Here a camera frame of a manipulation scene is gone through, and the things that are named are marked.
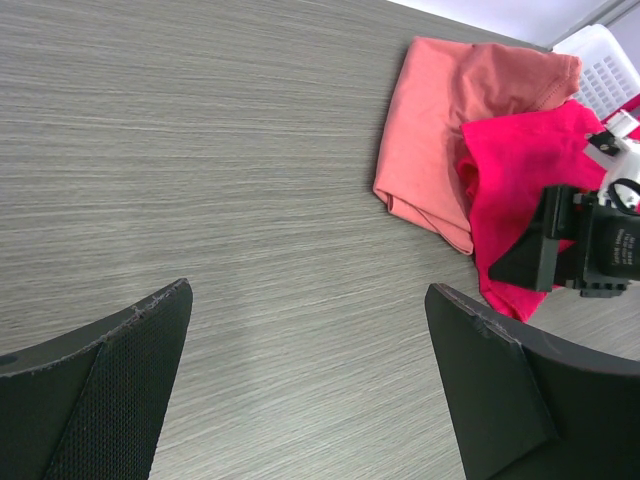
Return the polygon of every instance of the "folded cloth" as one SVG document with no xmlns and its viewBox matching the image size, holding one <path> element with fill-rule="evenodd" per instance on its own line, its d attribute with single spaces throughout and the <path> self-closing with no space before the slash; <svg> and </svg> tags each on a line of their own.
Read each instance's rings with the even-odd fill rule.
<svg viewBox="0 0 640 480">
<path fill-rule="evenodd" d="M 548 112 L 462 125 L 471 155 L 457 170 L 471 200 L 480 292 L 500 313 L 526 322 L 544 300 L 545 293 L 490 280 L 489 267 L 526 230 L 544 187 L 600 188 L 605 170 L 583 150 L 585 134 L 602 130 L 575 100 Z"/>
<path fill-rule="evenodd" d="M 415 38 L 393 94 L 373 191 L 389 212 L 473 250 L 455 173 L 460 124 L 549 110 L 578 91 L 580 60 L 497 44 Z"/>
</svg>

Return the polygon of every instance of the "salmon pink cloth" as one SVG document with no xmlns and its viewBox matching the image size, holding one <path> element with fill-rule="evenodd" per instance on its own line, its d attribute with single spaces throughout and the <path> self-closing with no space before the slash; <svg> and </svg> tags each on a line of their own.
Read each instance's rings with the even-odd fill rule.
<svg viewBox="0 0 640 480">
<path fill-rule="evenodd" d="M 602 130 L 575 100 L 548 112 L 462 125 L 470 156 L 457 170 L 471 200 L 480 293 L 498 312 L 526 322 L 544 300 L 545 293 L 490 280 L 489 267 L 526 230 L 544 187 L 600 188 L 605 170 L 583 150 L 585 134 Z"/>
<path fill-rule="evenodd" d="M 549 110 L 578 91 L 576 57 L 415 38 L 393 94 L 373 191 L 389 212 L 473 251 L 455 172 L 462 123 Z"/>
</svg>

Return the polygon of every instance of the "cloth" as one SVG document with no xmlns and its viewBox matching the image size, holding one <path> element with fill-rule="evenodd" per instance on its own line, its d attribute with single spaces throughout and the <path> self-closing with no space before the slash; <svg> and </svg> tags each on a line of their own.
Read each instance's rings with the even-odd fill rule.
<svg viewBox="0 0 640 480">
<path fill-rule="evenodd" d="M 389 108 L 374 193 L 392 214 L 471 254 L 455 171 L 467 154 L 460 124 L 558 107 L 578 91 L 580 68 L 567 55 L 415 38 Z"/>
<path fill-rule="evenodd" d="M 480 292 L 500 313 L 526 322 L 544 300 L 545 293 L 490 280 L 489 267 L 526 230 L 544 187 L 600 188 L 605 170 L 583 150 L 585 134 L 602 130 L 575 100 L 548 112 L 462 125 L 470 155 L 457 170 L 471 200 Z"/>
</svg>

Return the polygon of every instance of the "white basket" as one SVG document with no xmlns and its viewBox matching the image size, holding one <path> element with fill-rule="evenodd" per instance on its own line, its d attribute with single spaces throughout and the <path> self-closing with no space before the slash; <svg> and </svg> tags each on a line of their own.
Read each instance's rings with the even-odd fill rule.
<svg viewBox="0 0 640 480">
<path fill-rule="evenodd" d="M 640 94 L 640 75 L 603 25 L 583 28 L 553 47 L 553 51 L 582 60 L 580 91 L 574 98 L 593 109 L 599 119 Z"/>
</svg>

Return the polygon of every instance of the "hot pink cloth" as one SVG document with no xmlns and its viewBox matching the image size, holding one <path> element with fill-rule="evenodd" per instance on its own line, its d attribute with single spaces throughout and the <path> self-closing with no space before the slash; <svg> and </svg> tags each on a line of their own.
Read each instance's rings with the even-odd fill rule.
<svg viewBox="0 0 640 480">
<path fill-rule="evenodd" d="M 580 60 L 497 44 L 415 38 L 393 94 L 373 191 L 389 212 L 473 251 L 455 172 L 460 124 L 549 110 L 578 91 Z"/>
<path fill-rule="evenodd" d="M 605 170 L 582 151 L 586 133 L 602 131 L 594 113 L 570 100 L 547 112 L 462 125 L 471 155 L 457 167 L 471 199 L 480 292 L 500 313 L 526 322 L 546 294 L 489 279 L 489 267 L 526 230 L 543 188 L 595 190 Z"/>
</svg>

